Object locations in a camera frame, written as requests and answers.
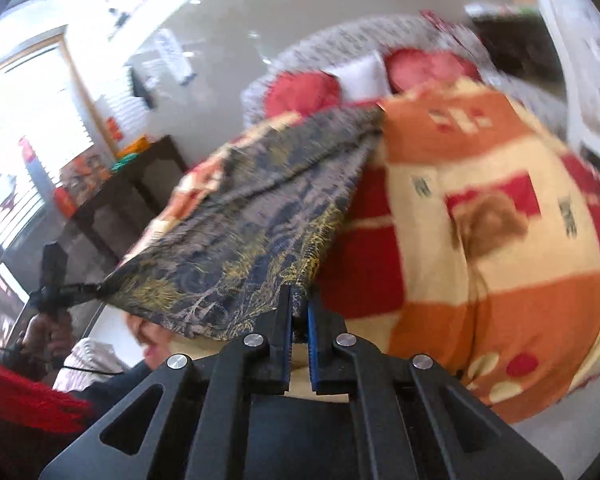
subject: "red dot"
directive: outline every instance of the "red dot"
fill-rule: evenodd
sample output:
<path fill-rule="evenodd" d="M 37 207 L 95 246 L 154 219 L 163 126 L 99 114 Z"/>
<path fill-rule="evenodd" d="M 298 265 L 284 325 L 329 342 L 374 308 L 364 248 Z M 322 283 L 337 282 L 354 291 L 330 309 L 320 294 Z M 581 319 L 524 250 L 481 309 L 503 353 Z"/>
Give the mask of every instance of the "red dot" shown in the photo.
<path fill-rule="evenodd" d="M 531 354 L 518 354 L 507 365 L 509 377 L 522 377 L 538 368 L 538 358 Z"/>

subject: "blanket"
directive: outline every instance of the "blanket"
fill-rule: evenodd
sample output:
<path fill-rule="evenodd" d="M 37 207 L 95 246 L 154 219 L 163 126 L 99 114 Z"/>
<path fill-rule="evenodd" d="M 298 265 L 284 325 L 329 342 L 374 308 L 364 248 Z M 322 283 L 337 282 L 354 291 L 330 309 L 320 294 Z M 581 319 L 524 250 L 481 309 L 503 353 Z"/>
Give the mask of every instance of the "blanket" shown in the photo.
<path fill-rule="evenodd" d="M 158 239 L 146 234 L 142 243 L 153 241 L 107 278 L 109 303 L 185 337 L 218 340 L 253 330 L 283 283 L 299 309 L 382 115 L 377 106 L 334 108 L 225 146 L 158 220 L 177 225 Z"/>
<path fill-rule="evenodd" d="M 507 422 L 586 385 L 600 372 L 600 178 L 475 82 L 382 106 L 381 147 L 317 276 L 325 306 L 366 324 L 394 314 L 389 354 L 430 354 Z"/>

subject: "metal bolt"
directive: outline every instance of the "metal bolt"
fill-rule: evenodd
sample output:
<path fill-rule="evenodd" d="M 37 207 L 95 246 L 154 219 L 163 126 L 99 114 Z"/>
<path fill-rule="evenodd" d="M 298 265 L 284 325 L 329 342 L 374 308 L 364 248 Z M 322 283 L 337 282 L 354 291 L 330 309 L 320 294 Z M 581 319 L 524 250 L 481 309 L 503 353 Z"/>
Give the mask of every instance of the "metal bolt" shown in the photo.
<path fill-rule="evenodd" d="M 340 334 L 336 338 L 336 343 L 338 343 L 340 346 L 353 346 L 356 344 L 356 341 L 356 336 L 347 332 Z"/>
<path fill-rule="evenodd" d="M 183 354 L 174 354 L 167 359 L 167 366 L 173 370 L 180 370 L 187 364 L 187 356 Z"/>
<path fill-rule="evenodd" d="M 433 359 L 426 354 L 418 354 L 413 358 L 413 366 L 420 370 L 429 370 L 433 366 Z"/>
<path fill-rule="evenodd" d="M 260 346 L 264 343 L 264 338 L 260 334 L 249 334 L 244 337 L 244 344 L 247 346 Z"/>

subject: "red round cushion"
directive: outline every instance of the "red round cushion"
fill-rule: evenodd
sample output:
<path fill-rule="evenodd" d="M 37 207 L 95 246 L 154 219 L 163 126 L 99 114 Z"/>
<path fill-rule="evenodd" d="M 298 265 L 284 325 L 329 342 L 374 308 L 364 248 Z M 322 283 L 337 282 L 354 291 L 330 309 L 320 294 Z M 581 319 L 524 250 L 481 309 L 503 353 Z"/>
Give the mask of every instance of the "red round cushion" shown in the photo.
<path fill-rule="evenodd" d="M 384 61 L 394 92 L 405 92 L 429 81 L 453 82 L 461 76 L 480 80 L 476 66 L 448 50 L 425 52 L 401 48 Z"/>
<path fill-rule="evenodd" d="M 285 112 L 298 112 L 304 117 L 339 104 L 340 84 L 324 72 L 283 72 L 264 96 L 268 118 Z"/>

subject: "wire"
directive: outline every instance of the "wire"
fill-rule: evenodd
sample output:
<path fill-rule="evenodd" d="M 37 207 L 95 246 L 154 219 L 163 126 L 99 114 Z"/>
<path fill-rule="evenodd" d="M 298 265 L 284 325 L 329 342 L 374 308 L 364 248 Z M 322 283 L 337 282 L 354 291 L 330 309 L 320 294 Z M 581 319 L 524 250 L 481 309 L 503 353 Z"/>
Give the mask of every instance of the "wire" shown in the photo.
<path fill-rule="evenodd" d="M 0 346 L 0 351 L 2 352 L 14 352 L 18 353 L 19 350 L 15 350 L 12 348 L 2 348 Z M 89 368 L 77 368 L 75 366 L 62 365 L 62 368 L 66 368 L 67 370 L 76 370 L 77 372 L 88 372 L 90 374 L 98 374 L 98 375 L 106 375 L 106 376 L 114 376 L 114 375 L 122 375 L 124 372 L 104 372 L 102 370 L 91 370 Z"/>

